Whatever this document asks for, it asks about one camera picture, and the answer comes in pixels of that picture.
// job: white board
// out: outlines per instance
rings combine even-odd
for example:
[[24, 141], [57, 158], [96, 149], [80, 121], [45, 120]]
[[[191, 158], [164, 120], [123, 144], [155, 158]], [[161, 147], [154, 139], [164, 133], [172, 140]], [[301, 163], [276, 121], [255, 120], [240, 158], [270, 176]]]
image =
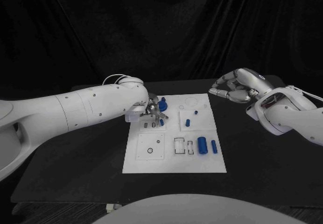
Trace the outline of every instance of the white board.
[[[161, 97], [167, 103], [162, 113], [169, 118], [155, 127], [151, 116], [131, 123], [122, 173], [226, 173], [207, 94], [158, 96], [158, 99]], [[206, 138], [207, 154], [198, 154], [198, 137]], [[175, 138], [182, 138], [177, 154]]]

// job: black table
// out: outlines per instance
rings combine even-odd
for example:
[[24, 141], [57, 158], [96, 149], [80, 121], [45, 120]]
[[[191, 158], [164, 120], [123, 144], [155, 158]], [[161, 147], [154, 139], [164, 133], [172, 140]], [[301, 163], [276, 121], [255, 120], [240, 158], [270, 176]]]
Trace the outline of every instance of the black table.
[[[266, 76], [275, 87], [282, 81]], [[214, 79], [145, 83], [156, 95], [206, 93]], [[323, 147], [291, 130], [272, 135], [246, 104], [208, 95], [226, 174], [122, 174], [123, 117], [41, 144], [11, 195], [14, 202], [131, 203], [165, 194], [230, 197], [255, 204], [323, 205]]]

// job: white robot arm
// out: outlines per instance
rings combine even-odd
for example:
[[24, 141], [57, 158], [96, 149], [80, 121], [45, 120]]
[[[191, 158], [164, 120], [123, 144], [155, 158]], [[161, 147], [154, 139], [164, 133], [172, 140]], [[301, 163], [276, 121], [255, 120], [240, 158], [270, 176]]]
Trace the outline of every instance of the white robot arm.
[[[216, 89], [224, 82], [230, 91]], [[246, 68], [224, 74], [208, 93], [236, 103], [247, 103], [255, 98], [256, 102], [247, 106], [246, 114], [263, 128], [275, 135], [293, 129], [309, 142], [323, 146], [323, 108], [317, 108], [302, 94], [323, 101], [319, 97], [293, 86], [273, 88], [265, 78]]]
[[118, 83], [35, 99], [0, 100], [0, 180], [54, 136], [120, 115], [126, 122], [138, 121], [142, 114], [167, 119], [142, 81], [126, 77]]

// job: robotic hand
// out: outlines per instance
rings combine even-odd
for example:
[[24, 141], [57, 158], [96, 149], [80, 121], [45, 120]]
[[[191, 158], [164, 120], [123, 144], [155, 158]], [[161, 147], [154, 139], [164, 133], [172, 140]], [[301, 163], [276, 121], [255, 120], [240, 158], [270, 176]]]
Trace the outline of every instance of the robotic hand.
[[[224, 82], [230, 91], [216, 89]], [[247, 103], [253, 98], [256, 102], [246, 107], [246, 114], [263, 128], [275, 135], [293, 129], [309, 142], [323, 146], [323, 108], [317, 108], [302, 94], [319, 101], [323, 98], [293, 86], [273, 88], [265, 78], [246, 68], [224, 74], [208, 93], [236, 103]]]
[[156, 96], [146, 93], [133, 77], [54, 96], [0, 100], [0, 180], [54, 136], [120, 115], [126, 122], [135, 122], [146, 114], [155, 120], [168, 118], [159, 112]]

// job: blue object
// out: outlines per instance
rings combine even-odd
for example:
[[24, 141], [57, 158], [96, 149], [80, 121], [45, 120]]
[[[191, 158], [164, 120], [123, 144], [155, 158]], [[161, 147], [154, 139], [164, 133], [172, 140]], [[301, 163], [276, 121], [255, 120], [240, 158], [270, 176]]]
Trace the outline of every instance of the blue object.
[[214, 140], [211, 140], [210, 143], [211, 143], [213, 153], [217, 153], [217, 149], [216, 149], [216, 145], [214, 145]]
[[198, 143], [198, 153], [206, 154], [207, 153], [206, 138], [198, 137], [197, 138], [197, 143]]
[[188, 119], [185, 120], [185, 124], [184, 124], [184, 126], [185, 126], [185, 127], [190, 126], [190, 120], [188, 120]]
[[158, 108], [159, 108], [159, 112], [165, 111], [167, 109], [167, 103], [165, 103], [164, 97], [161, 97], [161, 101], [158, 102]]

